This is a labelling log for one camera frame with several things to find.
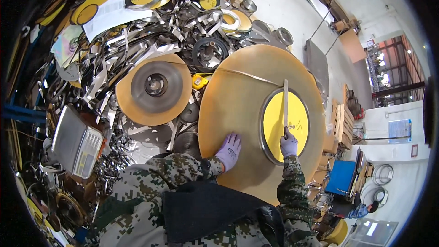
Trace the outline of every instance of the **poster on wall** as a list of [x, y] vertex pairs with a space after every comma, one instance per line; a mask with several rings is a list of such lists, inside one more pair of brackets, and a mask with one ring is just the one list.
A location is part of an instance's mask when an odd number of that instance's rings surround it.
[[411, 141], [411, 119], [394, 120], [388, 122], [388, 137], [400, 139], [388, 140], [389, 143], [402, 143]]

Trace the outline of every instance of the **digital scale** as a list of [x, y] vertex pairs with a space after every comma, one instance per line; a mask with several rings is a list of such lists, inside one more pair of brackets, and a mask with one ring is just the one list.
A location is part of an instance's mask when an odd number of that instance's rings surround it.
[[100, 131], [86, 125], [79, 114], [66, 105], [62, 109], [52, 142], [53, 159], [66, 171], [87, 179], [93, 171], [103, 140]]

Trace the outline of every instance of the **floor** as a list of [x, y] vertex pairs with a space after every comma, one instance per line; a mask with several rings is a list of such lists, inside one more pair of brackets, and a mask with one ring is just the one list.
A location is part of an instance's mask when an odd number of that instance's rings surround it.
[[[310, 5], [307, 0], [252, 0], [256, 3], [258, 10], [255, 13], [257, 19], [271, 24], [274, 29], [284, 27], [293, 35], [294, 44], [292, 53], [303, 62], [305, 41], [309, 39], [322, 21], [321, 16]], [[323, 24], [314, 35], [312, 41], [322, 50], [327, 52], [331, 47], [337, 34], [333, 33], [326, 24]], [[361, 82], [368, 82], [366, 69], [356, 67], [346, 55], [340, 41], [337, 41], [327, 54], [329, 72], [329, 100], [327, 110], [331, 111], [331, 100], [343, 101], [343, 85], [346, 83], [350, 89], [358, 93], [359, 102], [367, 105], [370, 101], [370, 94]]]

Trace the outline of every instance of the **worker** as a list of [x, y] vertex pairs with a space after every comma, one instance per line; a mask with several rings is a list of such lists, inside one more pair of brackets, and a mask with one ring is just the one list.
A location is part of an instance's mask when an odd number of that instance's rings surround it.
[[281, 138], [284, 170], [277, 207], [212, 180], [238, 161], [239, 134], [228, 134], [211, 158], [173, 153], [131, 165], [99, 207], [87, 245], [320, 246], [310, 230], [313, 211], [297, 144], [290, 132]]
[[337, 199], [334, 201], [330, 211], [339, 218], [362, 218], [369, 213], [374, 213], [378, 209], [378, 201], [370, 205], [361, 202], [360, 195], [355, 195], [354, 204], [344, 200]]

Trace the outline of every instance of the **purple work glove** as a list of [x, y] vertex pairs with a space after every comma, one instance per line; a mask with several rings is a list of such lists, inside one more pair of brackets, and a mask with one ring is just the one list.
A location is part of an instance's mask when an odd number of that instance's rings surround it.
[[286, 127], [284, 131], [287, 135], [287, 139], [281, 136], [281, 153], [284, 159], [291, 155], [297, 156], [297, 138]]
[[215, 155], [224, 165], [225, 172], [235, 166], [238, 161], [239, 151], [241, 151], [241, 137], [235, 133], [228, 134]]

